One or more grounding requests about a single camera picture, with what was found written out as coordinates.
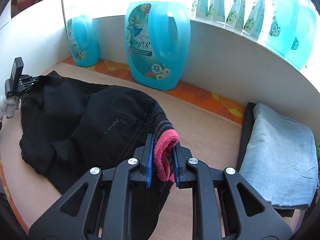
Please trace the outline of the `white gloved hand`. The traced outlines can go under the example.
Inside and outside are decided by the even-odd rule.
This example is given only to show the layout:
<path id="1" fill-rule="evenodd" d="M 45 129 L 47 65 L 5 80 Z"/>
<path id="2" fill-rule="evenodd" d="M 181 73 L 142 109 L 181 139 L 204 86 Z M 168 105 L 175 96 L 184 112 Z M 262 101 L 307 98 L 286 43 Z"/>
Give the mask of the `white gloved hand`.
<path id="1" fill-rule="evenodd" d="M 15 115 L 15 112 L 19 110 L 20 98 L 16 96 L 6 97 L 1 95 L 1 106 L 0 106 L 0 120 L 3 120 L 3 117 L 6 116 L 7 119 L 12 118 Z"/>

